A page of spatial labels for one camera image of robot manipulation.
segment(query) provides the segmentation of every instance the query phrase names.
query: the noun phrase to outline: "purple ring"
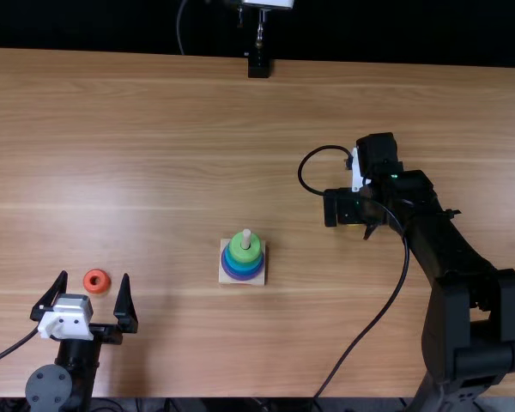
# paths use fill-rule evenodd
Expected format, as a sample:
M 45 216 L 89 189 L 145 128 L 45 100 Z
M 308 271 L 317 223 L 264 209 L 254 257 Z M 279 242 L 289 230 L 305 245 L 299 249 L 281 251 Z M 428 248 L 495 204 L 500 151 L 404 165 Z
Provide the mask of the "purple ring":
M 237 280 L 237 281 L 249 281 L 250 279 L 253 279 L 254 277 L 256 277 L 258 275 L 258 273 L 261 271 L 261 269 L 263 268 L 264 264 L 265 264 L 265 256 L 263 256 L 263 253 L 262 253 L 262 259 L 261 259 L 261 264 L 256 268 L 256 270 L 254 270 L 251 274 L 249 275 L 240 275 L 238 273 L 236 273 L 235 271 L 233 271 L 227 261 L 225 260 L 225 250 L 227 248 L 223 249 L 223 252 L 221 253 L 221 267 L 223 268 L 223 270 L 225 270 L 225 273 L 227 273 L 229 276 L 231 276 L 233 279 Z

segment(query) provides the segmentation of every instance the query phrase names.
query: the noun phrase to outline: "white bracket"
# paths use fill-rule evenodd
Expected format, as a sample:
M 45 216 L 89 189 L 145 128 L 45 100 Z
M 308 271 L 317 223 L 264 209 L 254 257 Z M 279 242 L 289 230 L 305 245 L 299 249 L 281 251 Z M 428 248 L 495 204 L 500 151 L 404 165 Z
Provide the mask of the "white bracket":
M 93 310 L 89 299 L 84 295 L 64 295 L 53 306 L 53 312 L 44 313 L 38 325 L 40 336 L 47 339 L 82 339 L 93 341 L 89 331 L 89 321 Z
M 361 176 L 361 167 L 359 166 L 359 151 L 357 148 L 353 148 L 351 152 L 353 156 L 353 163 L 351 163 L 351 169 L 353 171 L 353 184 L 351 185 L 351 191 L 359 191 L 362 184 L 362 176 Z M 369 184 L 371 182 L 370 179 L 367 179 L 366 183 Z

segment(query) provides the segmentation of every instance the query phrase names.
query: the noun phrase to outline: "cable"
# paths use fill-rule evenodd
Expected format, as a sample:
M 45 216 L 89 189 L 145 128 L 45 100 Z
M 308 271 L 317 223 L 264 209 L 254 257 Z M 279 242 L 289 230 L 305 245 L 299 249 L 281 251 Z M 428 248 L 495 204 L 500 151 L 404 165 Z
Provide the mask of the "cable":
M 395 222 L 397 223 L 397 225 L 399 226 L 399 228 L 401 229 L 401 232 L 402 232 L 403 228 L 402 228 L 400 222 L 398 220 L 395 220 Z M 399 292 L 401 291 L 401 288 L 403 287 L 403 284 L 404 284 L 404 280 L 406 279 L 406 274 L 409 270 L 409 260 L 410 260 L 409 244 L 408 244 L 408 241 L 406 240 L 406 237 L 404 237 L 404 236 L 403 236 L 403 244 L 404 244 L 403 271 L 401 273 L 401 277 L 399 278 L 397 285 L 395 286 L 395 289 L 393 290 L 393 293 L 391 294 L 391 296 L 387 300 L 387 302 L 385 302 L 385 305 L 384 305 L 384 307 L 381 308 L 381 311 L 379 311 L 378 314 L 374 317 L 374 319 L 372 319 L 372 322 L 370 322 L 367 325 L 367 327 L 364 328 L 362 330 L 362 332 L 351 342 L 351 344 L 348 346 L 348 348 L 345 349 L 345 352 L 343 352 L 342 356 L 340 357 L 340 359 L 338 360 L 338 362 L 332 369 L 332 372 L 330 372 L 330 374 L 328 375 L 328 378 L 326 378 L 326 380 L 321 385 L 320 389 L 315 394 L 315 396 L 314 396 L 315 399 L 318 398 L 321 393 L 323 393 L 326 386 L 330 383 L 332 378 L 334 378 L 334 375 L 336 374 L 337 370 L 342 365 L 343 361 L 345 361 L 345 358 L 348 357 L 349 353 L 351 353 L 353 348 L 355 346 L 357 346 L 357 343 L 359 343 L 359 341 L 370 331 L 370 329 L 373 328 L 376 325 L 376 323 L 379 322 L 379 320 L 385 315 L 385 313 L 389 310 L 389 308 L 391 307 L 391 305 L 397 298 Z
M 479 405 L 477 402 L 473 401 L 473 404 L 476 406 L 477 409 L 479 409 L 479 412 L 486 412 L 484 408 Z
M 31 340 L 31 338 L 36 335 L 38 333 L 38 326 L 36 328 L 34 328 L 28 335 L 26 335 L 25 337 L 23 337 L 18 343 L 16 343 L 15 345 L 7 348 L 6 350 L 4 350 L 1 354 L 0 354 L 0 360 L 6 356 L 8 356 L 9 354 L 11 354 L 14 350 L 20 348 L 21 346 L 23 346 L 25 343 L 27 343 L 28 341 Z
M 181 44 L 181 32 L 179 30 L 179 27 L 181 25 L 181 15 L 183 14 L 183 9 L 185 8 L 185 5 L 187 4 L 187 0 L 181 0 L 181 4 L 178 8 L 178 15 L 175 19 L 175 33 L 178 36 L 178 46 L 179 46 L 179 52 L 182 56 L 185 55 L 185 52 L 183 50 L 183 45 Z
M 321 406 L 318 404 L 317 399 L 313 399 L 312 404 L 315 405 L 315 408 L 318 409 L 318 412 L 324 412 L 323 409 L 321 408 Z
M 175 402 L 173 401 L 173 399 L 169 398 L 169 401 L 170 401 L 170 404 L 173 406 L 173 408 L 175 410 L 177 410 L 177 412 L 179 412 L 179 408 L 178 408 L 178 405 L 175 404 Z
M 303 166 L 307 163 L 307 161 L 309 159 L 311 159 L 316 153 L 322 151 L 322 150 L 326 150 L 326 149 L 336 149 L 336 150 L 341 150 L 342 152 L 344 152 L 345 154 L 347 154 L 349 156 L 349 159 L 351 159 L 351 154 L 349 153 L 349 151 L 344 148 L 343 146 L 336 146 L 336 145 L 326 145 L 326 146 L 321 146 L 319 148 L 315 148 L 312 152 L 309 152 L 306 157 L 303 158 L 303 160 L 301 161 L 300 163 L 300 167 L 298 167 L 298 180 L 300 181 L 300 184 L 307 190 L 307 191 L 310 191 L 311 193 L 315 194 L 315 195 L 318 195 L 318 196 L 324 196 L 324 192 L 323 191 L 318 191 L 316 189 L 313 189 L 311 186 L 309 186 L 304 180 L 303 180 L 303 177 L 301 176 L 302 174 L 302 171 L 303 171 Z M 347 349 L 345 349 L 345 352 L 343 352 L 342 356 L 340 357 L 340 359 L 337 361 L 337 363 L 334 365 L 334 368 L 332 369 L 332 371 L 330 372 L 330 374 L 328 375 L 328 377 L 326 378 L 326 380 L 323 382 L 323 384 L 320 386 L 320 388 L 318 389 L 317 393 L 315 394 L 315 396 L 313 397 L 313 399 L 317 399 L 318 397 L 320 397 L 320 395 L 323 393 L 324 389 L 326 388 L 326 386 L 330 383 L 330 381 L 332 380 L 332 378 L 334 378 L 334 375 L 336 374 L 337 370 L 340 368 L 340 366 L 342 365 L 342 363 L 345 361 L 345 359 L 348 357 L 348 355 L 351 353 L 351 351 L 353 350 L 353 348 L 361 341 L 361 339 L 370 331 L 371 328 L 373 328 L 377 322 L 379 322 L 379 320 L 385 315 L 385 313 L 389 310 L 389 308 L 391 307 L 391 305 L 393 304 L 393 302 L 395 301 L 395 299 L 397 298 L 399 292 L 401 291 L 401 288 L 403 287 L 403 284 L 404 284 L 404 280 L 406 279 L 406 274 L 408 273 L 408 270 L 409 270 L 409 261 L 410 261 L 410 250 L 409 250 L 409 244 L 408 244 L 408 241 L 406 239 L 406 237 L 404 236 L 404 228 L 403 228 L 403 225 L 401 224 L 401 222 L 397 219 L 397 217 L 393 214 L 393 212 L 391 212 L 388 208 L 386 208 L 382 203 L 380 202 L 377 202 L 369 197 L 361 197 L 360 198 L 361 200 L 364 200 L 366 202 L 369 202 L 369 203 L 373 203 L 375 204 L 376 206 L 379 206 L 385 213 L 387 213 L 391 219 L 396 223 L 397 225 L 397 228 L 399 229 L 399 234 L 401 235 L 401 238 L 403 240 L 403 246 L 404 246 L 404 263 L 403 263 L 403 270 L 401 272 L 401 277 L 399 278 L 398 280 L 398 283 L 397 285 L 395 286 L 395 289 L 393 290 L 393 292 L 391 293 L 391 296 L 389 297 L 389 299 L 387 300 L 387 302 L 385 302 L 384 304 L 384 307 L 381 308 L 381 310 L 378 312 L 378 314 L 374 317 L 374 319 L 372 319 L 372 321 L 367 325 L 366 328 L 364 328 L 362 330 L 362 332 L 351 342 L 351 344 L 348 346 Z
M 301 173 L 303 172 L 303 166 L 306 165 L 307 161 L 311 159 L 314 155 L 316 155 L 318 152 L 322 152 L 323 150 L 341 150 L 343 153 L 345 153 L 349 159 L 351 160 L 353 156 L 351 156 L 351 152 L 349 152 L 348 149 L 344 148 L 343 146 L 337 146 L 335 144 L 327 144 L 326 146 L 321 146 L 320 148 L 315 148 L 312 152 L 309 152 L 306 157 L 303 158 L 303 160 L 300 163 L 300 167 L 298 167 L 298 180 L 300 181 L 300 185 L 304 187 L 306 191 L 310 191 L 313 195 L 318 196 L 324 196 L 323 191 L 318 191 L 316 189 L 313 189 L 310 185 L 308 185 L 301 176 Z

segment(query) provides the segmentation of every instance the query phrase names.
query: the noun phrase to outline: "black cable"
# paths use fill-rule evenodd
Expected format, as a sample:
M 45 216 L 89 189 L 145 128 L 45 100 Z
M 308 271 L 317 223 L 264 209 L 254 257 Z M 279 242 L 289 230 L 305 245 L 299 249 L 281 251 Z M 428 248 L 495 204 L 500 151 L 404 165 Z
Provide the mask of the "black cable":
M 112 399 L 109 399 L 108 397 L 96 397 L 95 399 L 98 400 L 98 401 L 110 402 L 113 405 L 115 405 L 117 408 L 119 408 L 121 412 L 124 412 L 124 408 L 117 401 L 113 401 Z
M 305 188 L 306 191 L 310 191 L 314 195 L 324 196 L 324 192 L 323 191 L 318 191 L 316 189 L 313 189 L 310 185 L 308 185 L 303 180 L 303 177 L 301 176 L 301 174 L 303 172 L 303 166 L 305 166 L 307 161 L 309 159 L 311 159 L 314 155 L 316 155 L 318 152 L 322 152 L 323 150 L 329 150 L 329 149 L 341 150 L 342 152 L 344 152 L 349 157 L 349 159 L 352 158 L 351 152 L 349 152 L 348 149 L 344 148 L 343 146 L 337 146 L 335 144 L 327 144 L 326 146 L 321 146 L 320 148 L 315 148 L 312 152 L 309 152 L 307 154 L 307 156 L 304 157 L 303 160 L 301 161 L 300 167 L 298 167 L 298 180 L 300 181 L 300 185 L 302 185 Z
M 486 412 L 484 408 L 477 402 L 473 401 L 473 404 L 476 406 L 477 409 L 479 409 L 479 412 Z
M 173 406 L 173 408 L 179 412 L 178 405 L 176 405 L 176 404 L 175 404 L 175 402 L 173 401 L 173 399 L 171 399 L 171 398 L 168 398 L 168 399 L 169 399 L 169 401 L 170 401 L 170 404 Z
M 315 405 L 315 408 L 318 409 L 318 412 L 324 412 L 323 409 L 321 408 L 321 406 L 318 404 L 317 399 L 313 399 L 312 404 Z
M 391 213 L 390 210 L 389 210 L 388 213 L 391 215 L 391 217 L 394 218 L 395 222 L 399 226 L 399 228 L 401 230 L 401 233 L 402 233 L 403 232 L 403 227 L 401 226 L 400 222 L 395 218 L 395 216 Z M 332 369 L 332 372 L 330 372 L 330 374 L 328 375 L 328 378 L 326 378 L 326 380 L 320 386 L 320 389 L 315 394 L 315 396 L 314 396 L 315 399 L 320 396 L 320 394 L 324 391 L 324 389 L 330 383 L 332 378 L 334 378 L 334 375 L 336 374 L 337 370 L 340 368 L 340 366 L 342 365 L 343 361 L 345 361 L 345 358 L 348 357 L 349 353 L 353 350 L 353 348 L 357 345 L 357 343 L 359 343 L 359 341 L 370 331 L 371 328 L 373 328 L 376 325 L 377 322 L 379 322 L 379 320 L 389 310 L 389 308 L 391 307 L 391 305 L 393 304 L 393 302 L 397 298 L 399 292 L 401 291 L 401 288 L 403 287 L 403 284 L 404 284 L 404 280 L 406 279 L 406 274 L 407 274 L 407 272 L 409 270 L 409 260 L 410 260 L 409 244 L 408 244 L 408 241 L 406 240 L 406 237 L 404 237 L 404 236 L 403 236 L 403 244 L 404 244 L 403 271 L 401 273 L 401 277 L 399 278 L 399 281 L 398 281 L 397 285 L 395 286 L 395 289 L 393 290 L 393 293 L 391 294 L 391 296 L 387 300 L 387 302 L 385 302 L 385 305 L 384 305 L 384 307 L 381 308 L 381 311 L 379 311 L 378 314 L 374 317 L 374 319 L 372 319 L 372 322 L 370 322 L 367 325 L 367 327 L 364 328 L 362 330 L 362 332 L 351 342 L 351 344 L 348 346 L 348 348 L 345 349 L 345 352 L 343 352 L 342 356 L 340 357 L 340 359 L 338 360 L 338 362 L 336 363 L 336 365 Z
M 310 191 L 311 193 L 315 194 L 315 195 L 318 195 L 318 196 L 324 196 L 324 192 L 323 191 L 317 191 L 316 189 L 313 189 L 311 186 L 309 186 L 302 178 L 301 174 L 302 174 L 302 171 L 303 171 L 303 166 L 307 163 L 307 161 L 313 157 L 316 153 L 322 151 L 322 150 L 326 150 L 326 149 L 336 149 L 336 150 L 341 150 L 342 152 L 346 153 L 348 156 L 349 156 L 349 159 L 351 158 L 351 154 L 349 153 L 349 151 L 344 148 L 343 146 L 336 146 L 336 145 L 327 145 L 327 146 L 321 146 L 319 148 L 315 148 L 312 152 L 309 152 L 306 157 L 303 158 L 303 160 L 301 161 L 300 163 L 300 167 L 298 167 L 298 180 L 300 181 L 300 184 L 307 190 L 307 191 Z M 328 375 L 328 377 L 326 378 L 326 380 L 323 382 L 323 384 L 320 386 L 320 388 L 318 389 L 317 393 L 315 394 L 315 396 L 313 397 L 313 399 L 317 399 L 318 397 L 320 397 L 321 393 L 323 393 L 324 389 L 326 388 L 326 386 L 330 383 L 330 381 L 332 380 L 332 378 L 334 378 L 334 375 L 336 374 L 337 370 L 340 368 L 340 366 L 342 365 L 342 363 L 345 361 L 345 359 L 348 357 L 348 355 L 351 353 L 351 351 L 353 350 L 353 348 L 357 345 L 357 343 L 359 343 L 361 341 L 361 339 L 370 331 L 371 328 L 373 328 L 377 322 L 379 322 L 379 320 L 385 315 L 385 313 L 389 310 L 389 308 L 391 307 L 391 305 L 393 304 L 393 302 L 395 301 L 395 299 L 397 298 L 399 292 L 401 291 L 401 288 L 403 287 L 403 284 L 404 284 L 404 280 L 406 279 L 406 274 L 409 270 L 409 261 L 410 261 L 410 249 L 409 249 L 409 244 L 408 244 L 408 241 L 406 239 L 406 237 L 404 236 L 404 228 L 403 228 L 403 225 L 401 224 L 401 222 L 397 219 L 397 217 L 393 214 L 393 212 L 391 212 L 388 208 L 386 208 L 382 203 L 380 202 L 376 202 L 375 200 L 369 198 L 369 197 L 361 197 L 360 198 L 361 200 L 364 200 L 366 202 L 369 202 L 369 203 L 373 203 L 377 206 L 379 206 L 385 213 L 387 213 L 391 219 L 395 222 L 395 224 L 397 225 L 397 228 L 399 230 L 399 234 L 401 235 L 401 238 L 403 240 L 403 245 L 404 245 L 404 263 L 403 263 L 403 270 L 401 272 L 401 277 L 399 278 L 399 281 L 397 283 L 397 285 L 395 286 L 395 289 L 393 290 L 393 292 L 391 293 L 391 296 L 389 297 L 389 299 L 387 300 L 387 302 L 385 302 L 385 305 L 384 307 L 381 308 L 381 310 L 378 312 L 378 314 L 374 317 L 374 319 L 372 319 L 372 321 L 367 325 L 366 328 L 364 328 L 362 330 L 362 332 L 351 342 L 351 344 L 348 346 L 347 349 L 345 349 L 345 352 L 343 352 L 342 356 L 340 357 L 340 359 L 337 361 L 337 363 L 334 365 L 332 371 L 330 372 L 330 374 Z
M 25 343 L 27 343 L 28 341 L 31 340 L 31 338 L 36 335 L 38 333 L 38 326 L 36 328 L 34 328 L 28 335 L 26 335 L 25 337 L 23 337 L 18 343 L 16 343 L 15 345 L 7 348 L 6 350 L 4 350 L 1 354 L 0 354 L 0 360 L 6 356 L 8 356 L 9 354 L 11 354 L 14 350 L 20 348 L 21 346 L 23 346 Z

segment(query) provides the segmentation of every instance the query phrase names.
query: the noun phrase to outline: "blue ring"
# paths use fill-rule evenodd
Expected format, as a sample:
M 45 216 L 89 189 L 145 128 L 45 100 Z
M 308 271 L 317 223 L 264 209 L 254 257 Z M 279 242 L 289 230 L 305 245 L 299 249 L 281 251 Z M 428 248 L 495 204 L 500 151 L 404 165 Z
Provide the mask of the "blue ring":
M 221 254 L 221 267 L 223 268 L 223 270 L 225 270 L 225 272 L 230 277 L 232 277 L 233 279 L 236 279 L 237 281 L 249 281 L 250 279 L 253 279 L 254 277 L 256 277 L 258 275 L 258 273 L 261 271 L 261 269 L 264 266 L 265 259 L 263 258 L 263 253 L 262 253 L 262 258 L 260 259 L 260 265 L 253 272 L 251 272 L 249 274 L 239 273 L 239 272 L 233 270 L 232 268 L 230 268 L 227 261 L 225 260 L 225 256 L 227 255 L 226 249 L 224 249 L 223 253 Z
M 231 252 L 228 249 L 228 247 L 226 247 L 225 249 L 225 260 L 227 264 L 232 270 L 234 270 L 237 273 L 240 273 L 241 275 L 252 273 L 254 270 L 256 270 L 258 266 L 261 265 L 261 261 L 264 258 L 263 253 L 260 253 L 259 257 L 257 257 L 257 259 L 253 262 L 250 262 L 248 264 L 241 264 L 240 262 L 234 260 L 234 257 L 233 255 L 231 255 Z

